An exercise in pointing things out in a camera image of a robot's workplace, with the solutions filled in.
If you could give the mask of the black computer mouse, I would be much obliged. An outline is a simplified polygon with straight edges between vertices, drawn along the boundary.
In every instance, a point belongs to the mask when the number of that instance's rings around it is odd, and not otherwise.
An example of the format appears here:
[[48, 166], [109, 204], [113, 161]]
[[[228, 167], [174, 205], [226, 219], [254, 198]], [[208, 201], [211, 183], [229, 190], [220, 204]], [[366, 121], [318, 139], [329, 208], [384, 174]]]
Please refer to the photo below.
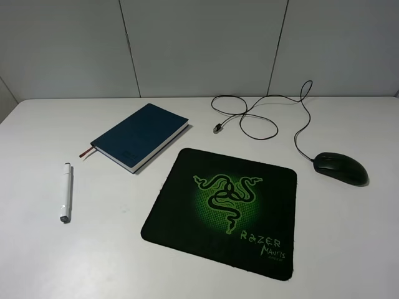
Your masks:
[[344, 154], [323, 152], [313, 159], [313, 167], [319, 174], [353, 186], [366, 186], [369, 176], [358, 161]]

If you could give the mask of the white pen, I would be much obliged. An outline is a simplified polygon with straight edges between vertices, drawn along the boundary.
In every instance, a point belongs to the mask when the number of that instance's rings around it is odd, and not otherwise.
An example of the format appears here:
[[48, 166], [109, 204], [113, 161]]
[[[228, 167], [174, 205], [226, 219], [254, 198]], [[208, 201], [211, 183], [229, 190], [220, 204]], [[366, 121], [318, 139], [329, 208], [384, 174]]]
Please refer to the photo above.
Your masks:
[[62, 223], [70, 222], [70, 203], [72, 199], [72, 167], [70, 163], [65, 163], [61, 181], [61, 200], [60, 221]]

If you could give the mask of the dark blue notebook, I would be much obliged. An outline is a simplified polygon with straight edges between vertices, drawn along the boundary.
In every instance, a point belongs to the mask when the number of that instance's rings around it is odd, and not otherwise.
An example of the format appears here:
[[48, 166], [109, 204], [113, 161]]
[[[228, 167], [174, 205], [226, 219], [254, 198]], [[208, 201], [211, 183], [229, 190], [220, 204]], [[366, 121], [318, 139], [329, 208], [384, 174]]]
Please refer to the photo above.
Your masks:
[[93, 140], [90, 147], [135, 173], [187, 127], [187, 118], [148, 103]]

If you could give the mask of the black green Razer mouse pad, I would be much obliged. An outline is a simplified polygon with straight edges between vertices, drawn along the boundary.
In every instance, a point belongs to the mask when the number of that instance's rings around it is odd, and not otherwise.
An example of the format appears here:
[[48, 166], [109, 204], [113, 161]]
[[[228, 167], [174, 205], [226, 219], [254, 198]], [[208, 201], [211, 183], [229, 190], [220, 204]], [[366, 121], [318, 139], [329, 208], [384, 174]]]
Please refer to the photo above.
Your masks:
[[141, 236], [286, 281], [294, 271], [296, 191], [292, 169], [185, 148]]

